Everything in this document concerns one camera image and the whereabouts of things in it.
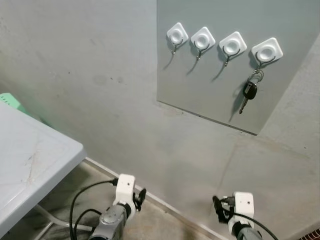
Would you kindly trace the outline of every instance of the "concrete floor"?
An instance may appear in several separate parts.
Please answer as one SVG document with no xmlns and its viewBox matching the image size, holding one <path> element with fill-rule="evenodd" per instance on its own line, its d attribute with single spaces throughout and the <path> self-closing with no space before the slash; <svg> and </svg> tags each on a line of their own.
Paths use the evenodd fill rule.
<svg viewBox="0 0 320 240">
<path fill-rule="evenodd" d="M 57 218 L 68 221 L 70 204 L 74 195 L 80 188 L 95 182 L 105 181 L 108 177 L 87 165 L 81 163 L 68 174 L 41 202 L 51 214 Z M 115 198 L 116 188 L 112 185 L 102 184 L 84 192 L 77 200 L 73 218 L 89 208 L 103 212 Z M 31 210 L 18 222 L 1 240 L 32 240 L 48 221 L 35 210 Z M 98 217 L 88 213 L 80 222 L 88 226 L 96 226 Z M 86 240 L 89 232 L 78 231 L 78 240 Z M 43 240 L 68 240 L 69 229 L 54 225 L 50 228 Z M 134 219 L 125 226 L 124 240 L 209 240 L 203 234 L 188 227 L 174 216 L 148 202 L 142 205 L 142 211 L 137 212 Z"/>
</svg>

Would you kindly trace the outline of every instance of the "plastic table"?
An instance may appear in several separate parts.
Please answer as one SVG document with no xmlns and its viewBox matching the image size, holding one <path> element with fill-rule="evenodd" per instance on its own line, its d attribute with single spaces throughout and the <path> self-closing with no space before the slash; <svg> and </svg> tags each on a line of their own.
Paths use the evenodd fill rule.
<svg viewBox="0 0 320 240">
<path fill-rule="evenodd" d="M 0 102 L 0 238 L 86 156 L 81 143 Z"/>
</svg>

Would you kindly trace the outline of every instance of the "gray panel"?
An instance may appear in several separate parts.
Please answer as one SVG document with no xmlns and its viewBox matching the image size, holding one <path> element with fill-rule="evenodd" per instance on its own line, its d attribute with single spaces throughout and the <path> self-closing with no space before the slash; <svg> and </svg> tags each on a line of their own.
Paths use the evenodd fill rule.
<svg viewBox="0 0 320 240">
<path fill-rule="evenodd" d="M 258 134 L 318 36 L 319 12 L 319 0 L 158 0 L 157 100 Z M 177 22 L 189 37 L 207 26 L 216 40 L 196 65 L 190 41 L 172 58 L 166 32 Z M 221 71 L 226 58 L 218 44 L 234 31 L 248 49 Z M 257 67 L 250 50 L 270 37 L 277 38 L 284 56 L 264 68 L 255 99 L 239 115 L 243 85 Z"/>
</svg>

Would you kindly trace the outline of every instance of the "white square hook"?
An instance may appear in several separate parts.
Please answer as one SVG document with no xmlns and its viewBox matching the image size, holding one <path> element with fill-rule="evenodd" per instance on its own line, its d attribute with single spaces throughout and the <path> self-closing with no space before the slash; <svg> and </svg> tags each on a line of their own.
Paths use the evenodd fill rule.
<svg viewBox="0 0 320 240">
<path fill-rule="evenodd" d="M 176 54 L 178 47 L 186 43 L 189 36 L 180 22 L 177 22 L 172 28 L 166 32 L 166 36 L 171 41 L 173 45 L 173 50 L 171 50 L 172 55 Z"/>
<path fill-rule="evenodd" d="M 226 61 L 224 62 L 225 67 L 228 65 L 231 57 L 234 58 L 247 50 L 245 40 L 238 31 L 235 31 L 226 38 L 222 39 L 219 42 L 219 47 L 227 57 Z"/>
<path fill-rule="evenodd" d="M 199 55 L 196 57 L 199 60 L 204 51 L 209 50 L 215 45 L 216 40 L 209 29 L 204 26 L 191 37 L 191 42 L 199 50 Z"/>
<path fill-rule="evenodd" d="M 251 49 L 252 54 L 258 64 L 271 63 L 282 58 L 284 53 L 275 37 L 271 37 Z"/>
</svg>

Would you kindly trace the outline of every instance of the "black cable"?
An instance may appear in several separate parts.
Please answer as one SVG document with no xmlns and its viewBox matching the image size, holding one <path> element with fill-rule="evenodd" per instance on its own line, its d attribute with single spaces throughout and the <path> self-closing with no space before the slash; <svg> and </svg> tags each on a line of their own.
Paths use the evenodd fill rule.
<svg viewBox="0 0 320 240">
<path fill-rule="evenodd" d="M 243 217 L 245 219 L 249 219 L 250 221 L 254 222 L 255 224 L 259 225 L 261 228 L 263 228 L 271 237 L 273 237 L 274 240 L 279 240 L 266 226 L 264 226 L 262 223 L 260 223 L 259 221 L 249 217 L 249 216 L 246 216 L 246 215 L 243 215 L 241 213 L 236 213 L 236 212 L 231 212 L 225 208 L 223 208 L 223 210 L 225 212 L 227 212 L 228 214 L 232 214 L 232 215 L 237 215 L 239 217 Z"/>
<path fill-rule="evenodd" d="M 74 236 L 74 230 L 73 230 L 73 227 L 72 227 L 72 218 L 73 218 L 73 213 L 74 213 L 74 206 L 75 206 L 75 202 L 78 198 L 78 196 L 83 193 L 84 191 L 86 191 L 87 189 L 89 188 L 92 188 L 96 185 L 99 185 L 99 184 L 107 184 L 107 183 L 112 183 L 114 186 L 117 185 L 118 183 L 118 178 L 115 178 L 113 180 L 109 180 L 109 181 L 100 181 L 100 182 L 96 182 L 94 184 L 91 184 L 89 186 L 86 186 L 85 188 L 83 188 L 81 191 L 79 191 L 75 197 L 73 198 L 72 200 L 72 203 L 71 203 L 71 207 L 70 207 L 70 215 L 69 215 L 69 232 L 70 232 L 70 238 L 71 240 L 76 240 L 75 239 L 75 236 Z"/>
<path fill-rule="evenodd" d="M 101 212 L 99 212 L 99 211 L 97 211 L 97 210 L 95 210 L 93 208 L 87 209 L 83 213 L 81 213 L 80 216 L 78 217 L 78 219 L 75 221 L 74 228 L 73 228 L 73 235 L 74 235 L 74 239 L 75 240 L 78 240 L 78 238 L 77 238 L 77 226 L 78 226 L 81 218 L 88 212 L 94 212 L 94 213 L 96 213 L 98 215 L 101 215 Z"/>
</svg>

